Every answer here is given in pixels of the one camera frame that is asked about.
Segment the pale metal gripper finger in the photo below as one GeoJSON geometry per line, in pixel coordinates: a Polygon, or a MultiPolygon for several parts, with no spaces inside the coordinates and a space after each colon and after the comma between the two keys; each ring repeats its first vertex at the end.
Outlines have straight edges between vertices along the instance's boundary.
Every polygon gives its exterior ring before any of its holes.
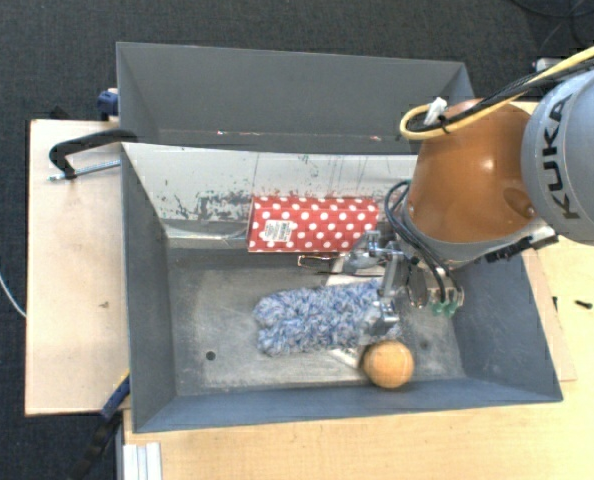
{"type": "Polygon", "coordinates": [[[372,302],[362,320],[360,343],[370,344],[384,339],[399,321],[400,316],[392,300],[372,302]]]}
{"type": "Polygon", "coordinates": [[[366,231],[361,235],[351,250],[344,256],[343,272],[358,272],[376,266],[385,266],[393,259],[389,249],[380,246],[381,232],[366,231]]]}

